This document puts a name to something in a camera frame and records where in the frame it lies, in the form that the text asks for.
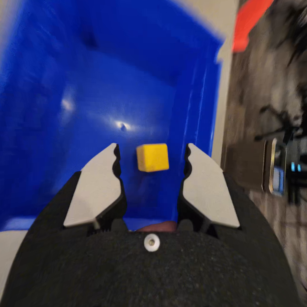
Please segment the yellow cube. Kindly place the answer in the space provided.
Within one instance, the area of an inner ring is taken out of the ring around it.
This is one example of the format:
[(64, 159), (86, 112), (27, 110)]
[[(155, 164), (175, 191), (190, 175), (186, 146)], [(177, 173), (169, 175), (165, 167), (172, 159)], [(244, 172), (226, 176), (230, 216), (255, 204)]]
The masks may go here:
[(168, 147), (165, 143), (143, 144), (136, 147), (138, 170), (157, 172), (169, 169)]

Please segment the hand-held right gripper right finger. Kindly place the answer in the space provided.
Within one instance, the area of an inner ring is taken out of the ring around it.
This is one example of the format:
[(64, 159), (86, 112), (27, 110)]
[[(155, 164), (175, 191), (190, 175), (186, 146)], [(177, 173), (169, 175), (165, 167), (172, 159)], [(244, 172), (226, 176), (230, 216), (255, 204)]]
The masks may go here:
[(240, 228), (221, 167), (193, 143), (186, 144), (184, 159), (177, 225), (184, 221), (195, 232), (206, 232), (211, 225)]

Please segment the dark device with blue light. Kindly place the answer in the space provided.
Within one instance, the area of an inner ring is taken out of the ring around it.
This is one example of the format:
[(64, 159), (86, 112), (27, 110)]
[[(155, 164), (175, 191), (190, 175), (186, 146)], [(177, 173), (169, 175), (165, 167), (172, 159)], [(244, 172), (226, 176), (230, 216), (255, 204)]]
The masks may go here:
[(295, 138), (288, 145), (276, 138), (265, 140), (262, 190), (299, 206), (302, 200), (306, 202), (301, 193), (307, 186), (306, 167), (306, 137)]

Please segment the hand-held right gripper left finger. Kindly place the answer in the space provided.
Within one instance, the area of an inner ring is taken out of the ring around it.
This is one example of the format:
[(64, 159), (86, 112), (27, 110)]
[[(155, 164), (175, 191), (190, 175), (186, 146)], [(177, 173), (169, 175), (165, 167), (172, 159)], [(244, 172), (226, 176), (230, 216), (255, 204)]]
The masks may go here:
[(127, 200), (120, 175), (119, 145), (111, 143), (82, 168), (63, 226), (111, 228), (122, 219)]

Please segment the orange traffic cone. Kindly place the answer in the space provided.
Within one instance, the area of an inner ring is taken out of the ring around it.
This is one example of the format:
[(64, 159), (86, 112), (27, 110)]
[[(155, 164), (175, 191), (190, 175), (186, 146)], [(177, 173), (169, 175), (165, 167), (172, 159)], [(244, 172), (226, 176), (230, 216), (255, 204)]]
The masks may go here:
[(232, 52), (244, 52), (249, 44), (249, 34), (273, 0), (248, 0), (239, 9), (233, 35)]

